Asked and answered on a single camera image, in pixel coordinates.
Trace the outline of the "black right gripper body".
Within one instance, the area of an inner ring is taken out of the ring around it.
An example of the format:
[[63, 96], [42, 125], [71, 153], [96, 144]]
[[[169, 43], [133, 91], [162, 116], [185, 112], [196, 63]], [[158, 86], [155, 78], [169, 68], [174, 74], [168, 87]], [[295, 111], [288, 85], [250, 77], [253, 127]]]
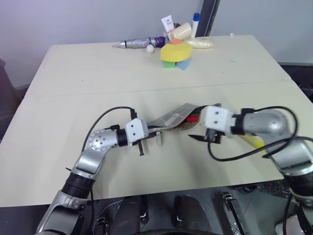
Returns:
[[205, 132], [205, 137], [207, 139], [215, 139], [217, 137], [222, 136], [223, 133], [214, 129], [207, 128]]

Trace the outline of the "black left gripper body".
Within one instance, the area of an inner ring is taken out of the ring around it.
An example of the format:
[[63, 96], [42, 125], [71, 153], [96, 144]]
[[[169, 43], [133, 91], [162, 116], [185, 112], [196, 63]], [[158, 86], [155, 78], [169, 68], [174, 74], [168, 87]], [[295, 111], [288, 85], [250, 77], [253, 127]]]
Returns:
[[150, 137], [149, 133], [144, 134], [141, 132], [138, 132], [138, 133], [133, 132], [132, 133], [132, 146], [137, 145], [138, 147], [142, 147], [141, 142], [144, 140], [147, 140], [149, 137]]

